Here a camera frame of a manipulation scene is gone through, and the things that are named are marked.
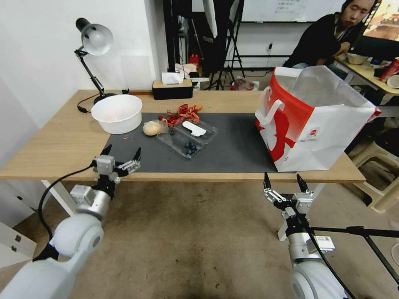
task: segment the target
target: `desk lamp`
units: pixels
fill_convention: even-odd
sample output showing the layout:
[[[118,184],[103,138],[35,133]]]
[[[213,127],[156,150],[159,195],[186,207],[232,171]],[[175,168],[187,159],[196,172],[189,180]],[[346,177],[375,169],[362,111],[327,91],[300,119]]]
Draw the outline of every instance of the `desk lamp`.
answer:
[[[87,54],[100,56],[105,54],[111,48],[113,42],[113,36],[111,31],[100,24],[91,24],[88,20],[84,18],[79,18],[76,20],[76,27],[82,33],[82,46],[75,50],[76,56],[78,56],[83,67],[90,76],[91,81],[99,90],[100,95],[94,99],[94,104],[103,98],[114,96],[114,93],[104,93],[104,87],[101,82],[93,76],[83,60]]]

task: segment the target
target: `shopping bag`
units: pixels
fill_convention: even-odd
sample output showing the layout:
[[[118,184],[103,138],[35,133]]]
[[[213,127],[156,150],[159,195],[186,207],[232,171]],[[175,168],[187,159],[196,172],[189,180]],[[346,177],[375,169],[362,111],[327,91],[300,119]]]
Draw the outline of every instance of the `shopping bag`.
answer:
[[[279,172],[327,170],[380,112],[325,66],[276,67],[255,113]]]

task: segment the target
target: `bowl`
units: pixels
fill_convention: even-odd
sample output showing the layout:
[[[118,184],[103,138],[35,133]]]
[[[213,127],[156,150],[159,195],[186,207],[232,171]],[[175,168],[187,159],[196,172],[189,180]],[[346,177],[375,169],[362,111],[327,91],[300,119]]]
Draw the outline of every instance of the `bowl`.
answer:
[[[110,134],[124,134],[141,124],[142,106],[141,100],[135,96],[110,96],[93,106],[91,116],[104,131]]]
[[[346,57],[348,58],[350,64],[362,64],[368,59],[368,57],[360,56],[354,53],[347,53]]]

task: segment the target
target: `electrical cord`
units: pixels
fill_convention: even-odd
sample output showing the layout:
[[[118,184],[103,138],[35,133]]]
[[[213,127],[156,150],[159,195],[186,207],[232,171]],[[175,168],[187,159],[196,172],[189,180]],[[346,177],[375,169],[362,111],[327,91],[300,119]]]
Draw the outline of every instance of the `electrical cord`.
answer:
[[[356,297],[352,294],[352,292],[348,289],[348,287],[345,285],[345,283],[339,278],[338,274],[334,271],[333,267],[330,265],[330,263],[327,261],[327,259],[325,258],[324,253],[321,251],[319,245],[317,244],[317,241],[315,239],[315,237],[313,236],[312,232],[310,231],[310,228],[307,224],[304,224],[300,217],[299,217],[299,212],[297,211],[296,208],[294,208],[294,211],[297,215],[298,218],[298,222],[299,224],[302,225],[302,227],[306,230],[306,232],[308,233],[310,240],[313,242],[314,246],[316,247],[317,252],[320,254],[321,258],[323,259],[325,265],[328,267],[328,269],[330,269],[331,273],[334,275],[334,277],[336,278],[336,280],[341,284],[341,286],[344,288],[346,294],[351,298],[351,299],[356,299]]]
[[[227,76],[227,72],[224,72],[223,86],[226,84],[226,76]]]
[[[262,77],[264,77],[264,76],[266,76],[268,73],[271,73],[272,71],[266,71],[266,73],[265,74],[263,74],[262,76],[248,76],[248,75],[245,75],[246,77],[250,77],[250,78],[262,78]]]
[[[232,49],[234,49],[234,45],[230,48],[230,50],[229,50],[229,53],[228,53],[228,56],[229,56],[229,62],[228,63],[230,63],[230,54],[231,54],[231,52],[232,52]]]
[[[91,111],[87,110],[86,108],[83,108],[82,106],[80,106],[80,104],[83,103],[84,101],[87,101],[87,100],[90,100],[91,98],[94,98],[95,96],[98,96],[99,94],[100,94],[100,93],[96,93],[96,94],[93,95],[93,96],[89,96],[88,98],[86,98],[86,99],[84,99],[84,100],[81,100],[81,101],[78,103],[78,105],[77,105],[78,110],[79,110],[80,112],[82,112],[82,113],[91,113]]]
[[[50,186],[48,186],[46,188],[46,190],[43,192],[42,198],[40,199],[40,202],[39,202],[39,207],[37,209],[37,212],[39,214],[40,223],[44,226],[44,228],[47,230],[47,233],[49,234],[49,241],[53,238],[53,233],[51,232],[51,229],[50,229],[49,225],[46,223],[46,221],[44,220],[44,217],[43,217],[43,203],[44,203],[44,199],[46,198],[48,192],[50,191],[50,189],[52,187],[54,187],[57,183],[59,183],[63,179],[65,179],[65,178],[67,178],[67,177],[69,177],[71,175],[74,175],[74,174],[77,174],[77,173],[80,173],[80,172],[84,172],[85,170],[88,170],[89,168],[91,168],[93,166],[94,166],[94,164],[91,163],[86,168],[83,168],[81,170],[77,170],[75,172],[71,172],[70,174],[66,174],[66,175],[60,177],[59,179],[55,180]]]
[[[180,17],[180,20],[179,20],[178,22],[179,22],[179,24],[180,24],[181,26],[183,26],[182,21],[183,21],[183,17]],[[186,78],[186,73],[185,73],[185,71],[184,71],[183,43],[182,43],[182,39],[181,39],[180,37],[179,37],[179,42],[180,42],[180,50],[181,50],[181,54],[180,54],[180,52],[179,52],[179,56],[180,56],[180,58],[182,59],[183,79],[185,79],[185,78]]]

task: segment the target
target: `small table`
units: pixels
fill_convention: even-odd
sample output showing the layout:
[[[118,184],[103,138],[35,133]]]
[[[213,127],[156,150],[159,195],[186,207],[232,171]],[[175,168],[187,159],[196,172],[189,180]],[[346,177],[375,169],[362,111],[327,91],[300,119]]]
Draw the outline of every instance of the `small table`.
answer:
[[[381,82],[377,77],[374,77],[374,69],[368,65],[367,62],[365,64],[355,65],[350,64],[347,60],[339,57],[336,57],[335,61],[339,64],[339,68],[348,72],[345,78],[346,83],[349,84],[353,77],[356,76],[375,90],[379,89],[387,94],[399,96],[399,88],[389,87],[386,83]]]
[[[96,91],[77,91],[56,115],[25,145],[25,147],[0,171],[0,179],[41,180],[45,186],[65,174],[87,166],[98,156],[106,144],[109,134],[90,116],[76,108],[77,103]],[[143,102],[142,112],[165,113],[177,107],[202,105],[204,113],[254,113],[261,92],[255,91],[194,91],[192,99],[154,100],[152,94],[139,94]],[[92,106],[88,100],[82,104]],[[300,172],[308,183],[319,183],[315,196],[326,183],[362,183],[364,176],[346,154],[324,171]],[[69,181],[94,181],[92,169],[68,177]],[[294,173],[271,173],[271,181],[296,182]],[[207,181],[207,182],[261,182],[262,173],[132,173],[124,181]],[[69,215],[73,215],[76,203],[61,183],[51,189],[52,195]],[[279,236],[285,235],[285,229]]]

